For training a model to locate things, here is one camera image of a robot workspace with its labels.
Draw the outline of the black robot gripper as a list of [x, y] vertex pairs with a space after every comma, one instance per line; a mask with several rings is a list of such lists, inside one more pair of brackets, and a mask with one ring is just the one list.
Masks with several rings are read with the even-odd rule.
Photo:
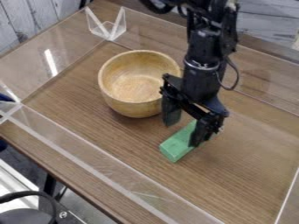
[[183, 77], [170, 73], [163, 75], [163, 123], [167, 127], [182, 119], [182, 112], [198, 120], [191, 133], [190, 146], [198, 147], [221, 132], [230, 112], [218, 94], [222, 88], [227, 60], [222, 59], [210, 66], [185, 61]]

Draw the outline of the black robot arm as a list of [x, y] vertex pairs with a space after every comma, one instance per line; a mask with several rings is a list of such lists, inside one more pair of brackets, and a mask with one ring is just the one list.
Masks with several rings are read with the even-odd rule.
[[237, 0], [139, 0], [145, 7], [157, 14], [178, 10], [187, 19], [189, 50], [183, 58], [183, 76], [170, 73], [163, 75], [163, 123], [175, 125], [187, 112], [195, 119], [195, 128], [190, 135], [193, 147], [211, 138], [223, 127], [230, 112], [223, 106], [218, 92], [235, 89], [225, 85], [227, 67], [237, 65], [230, 55], [237, 51], [239, 42]]

